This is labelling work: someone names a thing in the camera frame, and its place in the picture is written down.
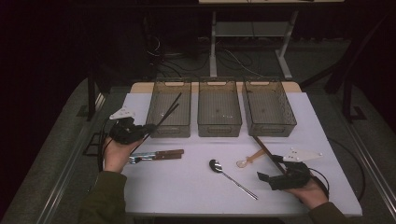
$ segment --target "hand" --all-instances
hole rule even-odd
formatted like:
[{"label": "hand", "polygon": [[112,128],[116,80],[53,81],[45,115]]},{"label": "hand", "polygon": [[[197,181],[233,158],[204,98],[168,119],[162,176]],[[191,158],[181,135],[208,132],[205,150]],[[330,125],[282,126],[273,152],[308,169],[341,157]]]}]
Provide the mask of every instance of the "hand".
[{"label": "hand", "polygon": [[293,194],[300,199],[309,209],[314,209],[319,205],[327,203],[329,199],[322,188],[314,179],[309,179],[308,183],[299,189],[285,189],[286,192]]},{"label": "hand", "polygon": [[108,137],[105,141],[105,168],[104,171],[121,173],[129,160],[131,152],[143,142],[143,139],[129,145],[123,145]]}]

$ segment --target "sleeve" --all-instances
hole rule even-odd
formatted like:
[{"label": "sleeve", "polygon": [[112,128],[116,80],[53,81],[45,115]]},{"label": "sleeve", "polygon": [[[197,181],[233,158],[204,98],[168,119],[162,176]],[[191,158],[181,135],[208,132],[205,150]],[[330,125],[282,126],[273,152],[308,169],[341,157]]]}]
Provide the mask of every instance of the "sleeve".
[{"label": "sleeve", "polygon": [[315,224],[353,224],[354,222],[344,216],[333,203],[324,203],[311,211],[308,215]]},{"label": "sleeve", "polygon": [[90,194],[82,201],[78,223],[125,223],[124,187],[126,176],[103,171]]}]

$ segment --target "gray container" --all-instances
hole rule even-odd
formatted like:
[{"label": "gray container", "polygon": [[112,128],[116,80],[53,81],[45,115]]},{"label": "gray container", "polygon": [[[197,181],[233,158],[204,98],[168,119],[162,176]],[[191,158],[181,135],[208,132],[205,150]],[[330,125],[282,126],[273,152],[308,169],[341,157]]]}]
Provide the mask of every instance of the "gray container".
[{"label": "gray container", "polygon": [[198,96],[199,136],[239,136],[242,119],[234,77],[201,77]]},{"label": "gray container", "polygon": [[159,77],[154,83],[146,123],[158,124],[171,104],[177,100],[179,106],[150,136],[152,138],[190,137],[191,123],[191,79],[186,77]]},{"label": "gray container", "polygon": [[288,137],[297,125],[278,78],[245,77],[243,97],[249,135]]}]

